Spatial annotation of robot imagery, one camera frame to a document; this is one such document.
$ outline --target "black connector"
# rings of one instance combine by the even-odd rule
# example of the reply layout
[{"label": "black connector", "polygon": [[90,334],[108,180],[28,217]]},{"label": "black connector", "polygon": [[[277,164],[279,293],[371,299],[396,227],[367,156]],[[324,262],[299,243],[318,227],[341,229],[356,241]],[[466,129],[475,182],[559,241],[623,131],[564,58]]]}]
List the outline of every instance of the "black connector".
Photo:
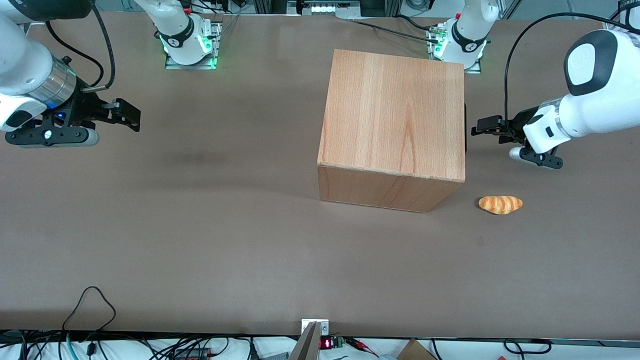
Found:
[{"label": "black connector", "polygon": [[94,355],[94,354],[95,354],[95,344],[94,343],[90,343],[86,347],[86,355],[87,356],[91,356],[91,355]]},{"label": "black connector", "polygon": [[253,343],[251,343],[251,346],[249,347],[249,360],[260,360],[258,351],[255,349],[255,345]]},{"label": "black connector", "polygon": [[208,360],[212,357],[209,348],[182,348],[175,353],[173,360]]}]

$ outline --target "croissant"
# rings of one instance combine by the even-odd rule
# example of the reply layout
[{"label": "croissant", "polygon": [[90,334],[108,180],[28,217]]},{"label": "croissant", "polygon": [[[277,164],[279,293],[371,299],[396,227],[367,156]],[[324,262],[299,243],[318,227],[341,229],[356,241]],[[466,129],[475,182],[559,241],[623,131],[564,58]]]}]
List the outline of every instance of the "croissant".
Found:
[{"label": "croissant", "polygon": [[480,208],[497,215],[507,215],[522,207],[522,200],[515,196],[485,196],[478,201]]}]

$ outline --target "wooden box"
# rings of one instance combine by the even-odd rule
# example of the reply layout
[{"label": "wooden box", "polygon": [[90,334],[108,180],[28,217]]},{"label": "wooden box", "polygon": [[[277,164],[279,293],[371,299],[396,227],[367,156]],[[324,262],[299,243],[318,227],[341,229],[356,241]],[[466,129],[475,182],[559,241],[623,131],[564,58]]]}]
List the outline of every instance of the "wooden box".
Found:
[{"label": "wooden box", "polygon": [[320,199],[429,211],[465,180],[462,65],[333,54]]}]

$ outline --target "brown tabletop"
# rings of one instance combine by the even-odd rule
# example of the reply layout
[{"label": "brown tabletop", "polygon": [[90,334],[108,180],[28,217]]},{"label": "brown tabletop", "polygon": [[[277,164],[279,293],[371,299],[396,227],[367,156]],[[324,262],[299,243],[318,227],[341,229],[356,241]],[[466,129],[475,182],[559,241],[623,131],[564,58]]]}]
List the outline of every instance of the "brown tabletop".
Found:
[{"label": "brown tabletop", "polygon": [[[640,340],[640,129],[561,146],[555,172],[470,138],[466,183],[426,214],[321,202],[333,50],[425,57],[423,44],[333,17],[247,16],[217,70],[164,70],[145,14],[104,18],[117,77],[100,96],[139,107],[141,132],[98,124],[92,148],[0,143],[1,328],[60,328],[97,285],[118,309],[111,330],[294,334],[316,316],[359,336]],[[466,78],[469,128],[502,112],[504,62],[525,25],[492,30],[483,74]],[[531,31],[511,64],[514,114],[566,93],[564,55],[597,26]],[[108,63],[92,15],[54,27]],[[32,36],[95,78],[44,27]],[[491,215],[475,206],[484,195],[524,207]],[[71,328],[109,312],[92,294],[82,314]]]}]

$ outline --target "green cable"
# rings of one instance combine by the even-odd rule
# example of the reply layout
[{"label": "green cable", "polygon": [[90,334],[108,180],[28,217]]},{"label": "green cable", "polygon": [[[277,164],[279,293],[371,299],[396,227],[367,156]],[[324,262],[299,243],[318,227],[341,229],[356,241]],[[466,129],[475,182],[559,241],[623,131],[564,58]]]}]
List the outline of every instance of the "green cable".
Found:
[{"label": "green cable", "polygon": [[76,355],[76,352],[74,351],[74,348],[71,347],[71,339],[69,338],[69,333],[67,333],[67,347],[69,348],[69,352],[71,353],[71,357],[73,357],[74,360],[79,360],[78,356]]}]

